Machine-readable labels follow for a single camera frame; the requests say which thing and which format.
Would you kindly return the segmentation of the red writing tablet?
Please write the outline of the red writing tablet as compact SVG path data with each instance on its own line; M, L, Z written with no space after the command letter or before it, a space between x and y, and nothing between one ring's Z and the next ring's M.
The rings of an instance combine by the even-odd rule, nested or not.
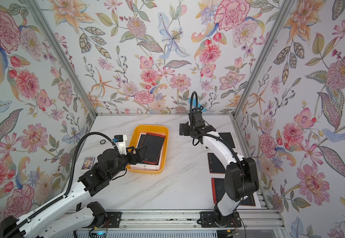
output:
M214 204L217 204L226 193L224 189L224 180L224 178L211 178ZM256 203L253 195L245 199L242 206L255 207Z
M214 153L208 153L208 165L209 165L209 172L211 174L225 174L226 168L220 162L220 160L215 156Z
M146 149L141 152L143 157L142 162L150 165L158 164L164 142L165 136L162 134L142 134L138 143L139 147L146 147Z

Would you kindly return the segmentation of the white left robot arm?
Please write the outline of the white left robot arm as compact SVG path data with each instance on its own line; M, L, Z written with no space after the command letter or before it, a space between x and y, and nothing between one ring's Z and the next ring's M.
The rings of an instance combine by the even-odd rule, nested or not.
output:
M78 181L69 184L66 191L45 203L39 208L20 218L9 216L1 222L1 238L32 238L40 235L53 221L63 215L72 206L92 197L110 181L118 178L117 174L124 171L128 165L142 162L147 146L139 148L128 147L126 154L120 154L116 149L107 149L99 155L98 162L79 177Z

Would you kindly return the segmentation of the white writing tablet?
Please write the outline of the white writing tablet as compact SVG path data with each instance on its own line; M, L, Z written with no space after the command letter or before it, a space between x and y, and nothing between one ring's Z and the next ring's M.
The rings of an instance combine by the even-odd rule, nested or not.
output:
M211 132L211 134L224 140L232 149L238 149L239 146L235 142L231 132Z

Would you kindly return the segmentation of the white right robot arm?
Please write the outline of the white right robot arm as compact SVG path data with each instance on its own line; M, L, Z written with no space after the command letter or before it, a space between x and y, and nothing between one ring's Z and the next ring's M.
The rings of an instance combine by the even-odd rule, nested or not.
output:
M199 143L209 148L224 166L225 194L216 203L212 212L200 212L197 223L203 228L230 225L241 227L237 209L245 199L259 190L256 162L251 158L242 159L226 143L212 125L206 125L200 110L190 111L189 121L179 125L179 134L197 139Z

